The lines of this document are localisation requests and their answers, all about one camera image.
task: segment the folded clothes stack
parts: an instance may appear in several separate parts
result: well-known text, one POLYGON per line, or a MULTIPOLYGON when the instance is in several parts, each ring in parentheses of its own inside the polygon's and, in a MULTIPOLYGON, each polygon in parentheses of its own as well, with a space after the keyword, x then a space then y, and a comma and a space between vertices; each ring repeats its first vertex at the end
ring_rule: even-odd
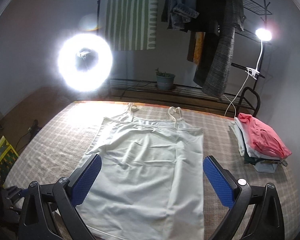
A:
POLYGON ((239 152, 244 163, 250 163, 259 172, 273 173, 277 165, 287 166, 291 151, 276 132, 250 114, 239 113, 230 123, 238 140, 239 152))

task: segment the potted plant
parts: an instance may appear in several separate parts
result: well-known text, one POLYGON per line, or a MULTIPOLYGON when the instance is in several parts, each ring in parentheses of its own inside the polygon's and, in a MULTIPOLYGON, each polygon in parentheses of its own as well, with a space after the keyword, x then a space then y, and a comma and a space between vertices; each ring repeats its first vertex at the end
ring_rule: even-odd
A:
POLYGON ((157 75, 157 88, 160 90, 172 90, 173 80, 176 75, 166 72, 161 72, 159 68, 155 70, 157 75))

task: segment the plant pot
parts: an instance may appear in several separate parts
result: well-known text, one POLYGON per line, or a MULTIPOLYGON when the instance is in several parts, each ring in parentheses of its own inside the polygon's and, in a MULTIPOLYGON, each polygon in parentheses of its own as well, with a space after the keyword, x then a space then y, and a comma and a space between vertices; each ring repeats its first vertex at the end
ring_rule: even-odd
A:
POLYGON ((176 75, 166 73, 167 77, 157 76, 157 88, 160 90, 171 90, 173 87, 173 80, 176 75))

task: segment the wooden floor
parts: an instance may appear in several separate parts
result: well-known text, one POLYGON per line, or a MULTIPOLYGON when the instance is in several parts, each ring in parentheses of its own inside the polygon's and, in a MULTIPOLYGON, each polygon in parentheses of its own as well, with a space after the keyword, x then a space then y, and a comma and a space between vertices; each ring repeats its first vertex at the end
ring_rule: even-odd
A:
MULTIPOLYGON (((24 136, 16 148, 16 144, 21 136, 28 132, 34 119, 39 121, 39 127, 46 125, 56 114, 75 100, 105 100, 105 101, 126 101, 126 102, 140 102, 150 103, 166 106, 180 106, 197 111, 209 112, 223 115, 227 105, 218 104, 203 100, 189 99, 189 98, 173 98, 168 95, 149 94, 143 92, 127 91, 125 95, 120 98, 122 91, 112 90, 109 97, 105 91, 100 91, 94 95, 71 94, 68 91, 60 88, 40 88, 33 94, 29 95, 16 107, 14 107, 1 121, 3 130, 0 130, 0 138, 5 136, 7 141, 19 150, 28 141, 30 135, 24 136), (211 110, 207 107, 214 107, 220 110, 211 110)), ((233 117, 233 113, 229 112, 227 116, 233 117)))

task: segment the blue gripper pad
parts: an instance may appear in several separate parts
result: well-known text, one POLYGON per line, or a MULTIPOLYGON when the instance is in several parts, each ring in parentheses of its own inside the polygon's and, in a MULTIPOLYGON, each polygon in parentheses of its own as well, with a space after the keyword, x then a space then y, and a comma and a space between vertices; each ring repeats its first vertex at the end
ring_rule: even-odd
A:
POLYGON ((219 165, 219 168, 217 168, 214 164, 214 161, 217 161, 213 159, 208 156, 203 160, 204 174, 206 174, 222 205, 232 208, 234 205, 234 190, 220 171, 222 167, 219 165))
POLYGON ((72 206, 82 204, 87 196, 92 184, 96 180, 102 166, 101 157, 92 155, 85 164, 75 169, 69 177, 67 193, 71 200, 72 206))

